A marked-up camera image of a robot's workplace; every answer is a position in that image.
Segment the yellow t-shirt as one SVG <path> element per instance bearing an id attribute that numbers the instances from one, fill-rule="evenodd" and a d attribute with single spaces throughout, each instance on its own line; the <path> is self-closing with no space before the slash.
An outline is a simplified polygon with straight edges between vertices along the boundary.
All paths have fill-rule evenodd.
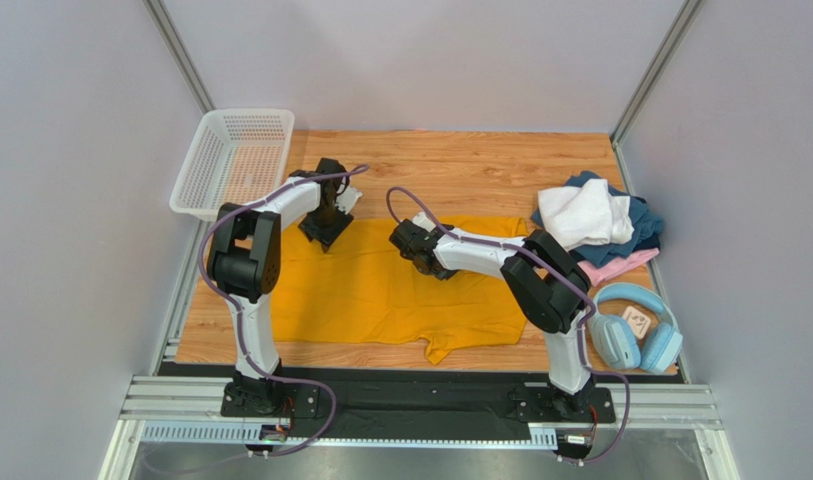
<path id="1" fill-rule="evenodd" d="M 419 273 L 390 243 L 394 224 L 355 220 L 323 251 L 296 226 L 282 234 L 271 295 L 275 340 L 401 345 L 423 340 L 438 365 L 452 352 L 516 344 L 526 319 L 501 279 Z"/>

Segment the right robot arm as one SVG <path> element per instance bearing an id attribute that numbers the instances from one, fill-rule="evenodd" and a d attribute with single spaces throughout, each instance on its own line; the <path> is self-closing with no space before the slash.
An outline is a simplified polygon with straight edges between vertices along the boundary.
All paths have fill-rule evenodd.
<path id="1" fill-rule="evenodd" d="M 589 399 L 594 379 L 583 328 L 595 313 L 592 284 L 551 235 L 479 235 L 421 213 L 400 221 L 389 241 L 424 275 L 447 280 L 463 271 L 503 280 L 526 319 L 544 334 L 553 387 L 578 408 Z"/>

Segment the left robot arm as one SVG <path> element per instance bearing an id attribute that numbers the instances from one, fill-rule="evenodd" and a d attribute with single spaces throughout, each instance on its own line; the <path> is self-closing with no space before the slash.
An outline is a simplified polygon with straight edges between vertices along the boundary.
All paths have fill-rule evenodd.
<path id="1" fill-rule="evenodd" d="M 351 175 L 337 160 L 323 158 L 315 169 L 293 172 L 260 199 L 220 207 L 200 246 L 198 268 L 232 315 L 238 359 L 226 389 L 230 402 L 259 404 L 267 411 L 282 403 L 288 381 L 280 375 L 270 316 L 281 273 L 282 232 L 298 223 L 307 240 L 328 251 L 353 221 L 337 205 Z"/>

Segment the white plastic basket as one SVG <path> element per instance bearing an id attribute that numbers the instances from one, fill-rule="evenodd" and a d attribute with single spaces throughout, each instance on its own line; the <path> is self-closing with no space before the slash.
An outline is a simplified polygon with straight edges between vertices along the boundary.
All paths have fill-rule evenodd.
<path id="1" fill-rule="evenodd" d="M 244 204 L 281 185 L 295 115 L 287 109 L 230 108 L 206 113 L 170 195 L 169 207 L 204 222 L 224 203 Z"/>

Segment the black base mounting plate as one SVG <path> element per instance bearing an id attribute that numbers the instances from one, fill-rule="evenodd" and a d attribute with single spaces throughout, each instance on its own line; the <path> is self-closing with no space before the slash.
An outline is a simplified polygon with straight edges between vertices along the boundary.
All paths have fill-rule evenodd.
<path id="1" fill-rule="evenodd" d="M 281 369 L 282 403 L 234 404 L 225 385 L 224 418 L 260 418 L 262 432 L 297 437 L 404 441 L 518 441 L 531 424 L 573 428 L 619 425 L 626 389 L 601 374 L 580 408 L 553 387 L 546 373 Z"/>

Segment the white t-shirt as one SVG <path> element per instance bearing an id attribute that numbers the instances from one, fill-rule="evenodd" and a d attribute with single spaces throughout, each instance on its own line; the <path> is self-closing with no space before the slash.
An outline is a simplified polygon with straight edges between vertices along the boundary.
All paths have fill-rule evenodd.
<path id="1" fill-rule="evenodd" d="M 565 250 L 632 239 L 631 198 L 613 196 L 604 179 L 588 180 L 582 187 L 541 190 L 537 204 L 543 228 Z"/>

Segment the pink garment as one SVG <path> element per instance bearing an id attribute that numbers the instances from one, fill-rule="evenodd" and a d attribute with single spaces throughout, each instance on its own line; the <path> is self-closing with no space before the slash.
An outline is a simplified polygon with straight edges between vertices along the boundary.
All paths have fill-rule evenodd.
<path id="1" fill-rule="evenodd" d="M 633 252 L 627 258 L 614 258 L 601 267 L 596 267 L 587 260 L 580 261 L 578 266 L 587 274 L 591 285 L 597 287 L 640 266 L 644 266 L 659 254 L 659 248 L 644 249 Z"/>

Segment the light blue headphones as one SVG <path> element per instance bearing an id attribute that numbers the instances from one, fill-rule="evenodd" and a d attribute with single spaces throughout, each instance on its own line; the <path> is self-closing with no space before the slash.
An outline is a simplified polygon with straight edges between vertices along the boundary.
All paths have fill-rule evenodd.
<path id="1" fill-rule="evenodd" d="M 643 311 L 652 325 L 645 338 L 637 340 L 621 315 L 597 311 L 588 321 L 596 352 L 612 369 L 665 373 L 677 361 L 683 345 L 672 311 L 655 292 L 631 283 L 610 284 L 593 298 L 596 305 L 618 300 Z"/>

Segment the pink item inside headphones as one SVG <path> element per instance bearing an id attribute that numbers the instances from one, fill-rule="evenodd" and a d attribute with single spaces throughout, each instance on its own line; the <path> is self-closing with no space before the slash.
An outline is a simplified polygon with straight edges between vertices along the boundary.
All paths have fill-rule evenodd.
<path id="1" fill-rule="evenodd" d="M 633 306 L 627 306 L 621 318 L 629 325 L 637 340 L 643 340 L 652 325 L 651 318 Z"/>

